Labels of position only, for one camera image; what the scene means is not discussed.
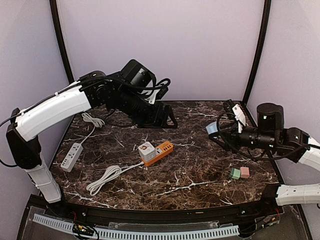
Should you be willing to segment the blue plug adapter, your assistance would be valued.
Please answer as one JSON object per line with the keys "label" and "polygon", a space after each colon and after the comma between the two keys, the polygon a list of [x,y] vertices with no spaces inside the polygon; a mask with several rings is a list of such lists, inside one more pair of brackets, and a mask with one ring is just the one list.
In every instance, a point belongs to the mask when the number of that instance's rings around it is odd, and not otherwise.
{"label": "blue plug adapter", "polygon": [[208,135],[217,133],[217,132],[218,132],[217,122],[214,121],[214,122],[208,124],[208,125],[205,127],[205,129],[206,129]]}

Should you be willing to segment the white cube socket adapter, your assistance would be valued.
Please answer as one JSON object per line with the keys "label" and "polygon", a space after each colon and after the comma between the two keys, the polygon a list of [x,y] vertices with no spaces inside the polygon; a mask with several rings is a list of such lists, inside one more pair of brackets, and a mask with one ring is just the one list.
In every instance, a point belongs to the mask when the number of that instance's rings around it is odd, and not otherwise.
{"label": "white cube socket adapter", "polygon": [[156,149],[149,141],[141,144],[138,147],[138,152],[141,159],[145,162],[149,162],[156,157]]}

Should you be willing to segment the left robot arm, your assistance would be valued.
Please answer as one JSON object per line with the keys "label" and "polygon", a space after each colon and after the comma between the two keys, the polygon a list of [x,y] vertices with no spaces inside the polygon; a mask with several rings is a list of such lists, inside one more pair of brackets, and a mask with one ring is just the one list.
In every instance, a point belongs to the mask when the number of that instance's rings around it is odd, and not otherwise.
{"label": "left robot arm", "polygon": [[27,109],[16,108],[6,131],[14,165],[28,173],[49,204],[60,202],[63,194],[41,157],[39,133],[102,105],[125,113],[139,128],[175,129],[178,123],[171,106],[160,101],[171,81],[155,81],[155,75],[143,68],[129,74],[94,71]]}

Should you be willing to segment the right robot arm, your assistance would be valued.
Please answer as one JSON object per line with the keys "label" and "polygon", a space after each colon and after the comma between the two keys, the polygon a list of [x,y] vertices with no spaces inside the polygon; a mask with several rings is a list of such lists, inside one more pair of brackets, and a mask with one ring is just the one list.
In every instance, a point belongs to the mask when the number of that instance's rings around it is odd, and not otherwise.
{"label": "right robot arm", "polygon": [[[208,137],[226,151],[240,154],[253,161],[289,159],[294,163],[320,169],[320,144],[308,133],[296,127],[263,131],[259,127],[238,130],[235,124],[217,128],[216,123],[206,127]],[[320,185],[270,184],[262,194],[264,199],[278,206],[318,204]]]}

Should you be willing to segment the orange power strip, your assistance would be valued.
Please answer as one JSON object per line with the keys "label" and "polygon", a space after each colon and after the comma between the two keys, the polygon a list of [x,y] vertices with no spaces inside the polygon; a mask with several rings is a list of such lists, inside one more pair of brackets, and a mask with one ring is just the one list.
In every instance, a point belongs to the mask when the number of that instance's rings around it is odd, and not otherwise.
{"label": "orange power strip", "polygon": [[152,160],[145,162],[144,160],[141,161],[144,163],[144,165],[146,167],[149,167],[153,164],[155,164],[156,162],[158,162],[159,160],[163,159],[164,157],[166,157],[167,155],[169,155],[170,153],[172,153],[174,150],[174,145],[169,142],[169,141],[165,141],[162,144],[158,145],[157,147],[155,147],[155,153],[156,153],[156,157],[153,158]]}

